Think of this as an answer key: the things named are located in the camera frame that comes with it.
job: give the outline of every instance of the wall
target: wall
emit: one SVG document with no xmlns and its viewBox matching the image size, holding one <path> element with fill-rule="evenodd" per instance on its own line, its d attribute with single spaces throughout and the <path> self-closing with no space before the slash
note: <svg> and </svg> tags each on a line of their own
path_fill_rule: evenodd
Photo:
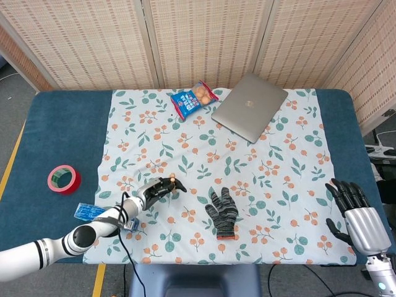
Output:
<svg viewBox="0 0 396 297">
<path fill-rule="evenodd" d="M 363 135 L 396 108 L 396 1 L 384 1 L 324 85 L 348 91 Z"/>
<path fill-rule="evenodd" d="M 379 62 L 369 56 L 392 44 L 386 34 L 394 28 L 394 6 L 393 0 L 0 0 L 0 25 L 53 88 L 184 88 L 199 79 L 231 88 L 254 71 L 284 88 L 343 88 L 364 126 L 394 94 L 395 88 L 388 92 L 393 48 Z M 380 81 L 387 83 L 381 91 Z"/>
</svg>

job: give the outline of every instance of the tape roll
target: tape roll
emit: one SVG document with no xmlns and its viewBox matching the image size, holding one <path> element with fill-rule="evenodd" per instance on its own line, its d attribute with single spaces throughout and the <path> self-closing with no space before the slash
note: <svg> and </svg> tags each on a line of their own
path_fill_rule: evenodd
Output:
<svg viewBox="0 0 396 297">
<path fill-rule="evenodd" d="M 59 182 L 62 181 L 62 177 L 65 175 L 71 174 L 71 179 L 69 183 L 65 186 L 60 184 Z M 48 187 L 57 193 L 61 193 L 64 195 L 72 194 L 77 190 L 81 184 L 81 175 L 80 173 L 75 170 L 72 166 L 69 165 L 60 165 L 54 168 L 53 171 L 48 175 L 47 179 Z"/>
</svg>

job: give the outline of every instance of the laptop lid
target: laptop lid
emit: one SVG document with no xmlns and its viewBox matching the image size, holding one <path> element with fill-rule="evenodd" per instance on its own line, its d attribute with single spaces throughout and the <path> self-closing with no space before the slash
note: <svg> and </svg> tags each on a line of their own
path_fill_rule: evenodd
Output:
<svg viewBox="0 0 396 297">
<path fill-rule="evenodd" d="M 255 143 L 288 92 L 247 73 L 212 114 L 212 119 Z"/>
</svg>

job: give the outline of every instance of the glove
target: glove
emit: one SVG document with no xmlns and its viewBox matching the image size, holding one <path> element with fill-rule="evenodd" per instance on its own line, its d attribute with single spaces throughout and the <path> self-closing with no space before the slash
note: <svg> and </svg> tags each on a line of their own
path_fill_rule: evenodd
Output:
<svg viewBox="0 0 396 297">
<path fill-rule="evenodd" d="M 212 202 L 218 211 L 210 204 L 205 206 L 205 210 L 217 229 L 217 239 L 235 239 L 234 225 L 238 209 L 236 209 L 235 201 L 231 198 L 228 188 L 222 189 L 221 201 L 213 192 Z"/>
</svg>

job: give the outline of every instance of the white robotic arm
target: white robotic arm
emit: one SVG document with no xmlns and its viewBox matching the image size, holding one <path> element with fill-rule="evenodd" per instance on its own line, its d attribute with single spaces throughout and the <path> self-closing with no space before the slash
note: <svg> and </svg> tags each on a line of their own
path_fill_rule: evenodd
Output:
<svg viewBox="0 0 396 297">
<path fill-rule="evenodd" d="M 0 282 L 30 274 L 60 259 L 83 254 L 97 238 L 116 235 L 118 228 L 174 189 L 187 192 L 176 178 L 153 179 L 138 189 L 136 197 L 127 198 L 122 209 L 119 205 L 114 206 L 62 238 L 44 238 L 0 252 Z"/>
<path fill-rule="evenodd" d="M 341 233 L 329 218 L 326 219 L 327 226 L 336 238 L 367 256 L 366 268 L 379 296 L 396 296 L 396 275 L 386 255 L 391 242 L 377 210 L 370 207 L 363 190 L 357 184 L 336 179 L 332 179 L 332 182 L 337 189 L 329 184 L 326 184 L 326 188 L 332 193 L 345 218 L 349 234 Z"/>
</svg>

